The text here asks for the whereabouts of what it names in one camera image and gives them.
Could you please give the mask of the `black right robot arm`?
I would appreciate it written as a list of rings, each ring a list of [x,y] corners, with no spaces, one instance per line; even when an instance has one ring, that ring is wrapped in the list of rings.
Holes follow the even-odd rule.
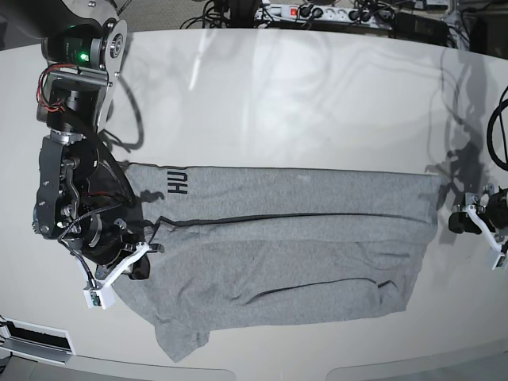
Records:
[[[49,133],[39,155],[33,230],[102,276],[147,279],[127,258],[143,241],[137,197],[99,133],[117,86],[127,24],[112,1],[4,1],[1,14],[41,42],[37,119]]]

